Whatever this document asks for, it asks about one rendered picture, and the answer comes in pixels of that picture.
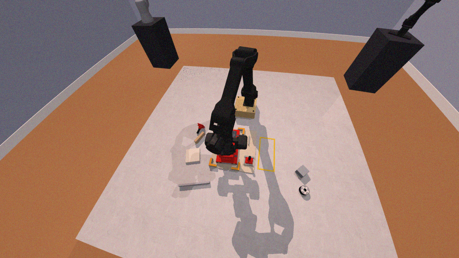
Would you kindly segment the small white wheel with black tyre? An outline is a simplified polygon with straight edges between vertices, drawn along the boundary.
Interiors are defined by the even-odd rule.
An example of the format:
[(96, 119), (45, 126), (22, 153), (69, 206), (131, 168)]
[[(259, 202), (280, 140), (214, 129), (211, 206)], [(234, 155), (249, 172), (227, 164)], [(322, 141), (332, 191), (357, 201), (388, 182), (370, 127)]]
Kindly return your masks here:
[[(304, 191), (304, 190), (305, 190), (305, 191)], [(300, 192), (300, 194), (302, 194), (302, 195), (308, 195), (310, 191), (309, 191), (309, 188), (308, 188), (307, 186), (301, 186), (301, 187), (299, 188), (299, 192)]]

